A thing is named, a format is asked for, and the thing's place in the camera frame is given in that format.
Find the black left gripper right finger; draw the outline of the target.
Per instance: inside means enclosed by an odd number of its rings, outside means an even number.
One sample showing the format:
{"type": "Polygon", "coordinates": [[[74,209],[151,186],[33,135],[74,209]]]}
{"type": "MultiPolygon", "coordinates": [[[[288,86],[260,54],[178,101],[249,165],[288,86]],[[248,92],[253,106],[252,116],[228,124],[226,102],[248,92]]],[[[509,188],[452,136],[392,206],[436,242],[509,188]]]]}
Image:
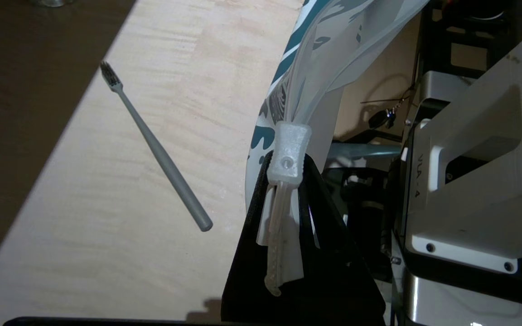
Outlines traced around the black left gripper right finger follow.
{"type": "Polygon", "coordinates": [[[304,323],[382,323],[386,304],[314,161],[299,188],[304,323]]]}

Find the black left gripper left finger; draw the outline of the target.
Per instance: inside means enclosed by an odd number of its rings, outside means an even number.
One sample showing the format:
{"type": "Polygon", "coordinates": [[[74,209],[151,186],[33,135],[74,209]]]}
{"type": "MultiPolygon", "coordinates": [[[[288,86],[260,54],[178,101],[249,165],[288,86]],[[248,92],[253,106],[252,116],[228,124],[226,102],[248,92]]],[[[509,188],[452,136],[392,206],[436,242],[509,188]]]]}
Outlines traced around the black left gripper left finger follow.
{"type": "Polygon", "coordinates": [[[273,156],[261,165],[251,203],[224,287],[221,319],[227,322],[308,322],[309,283],[301,278],[284,284],[279,297],[269,293],[264,278],[267,248],[256,243],[269,182],[266,171],[273,156]]]}

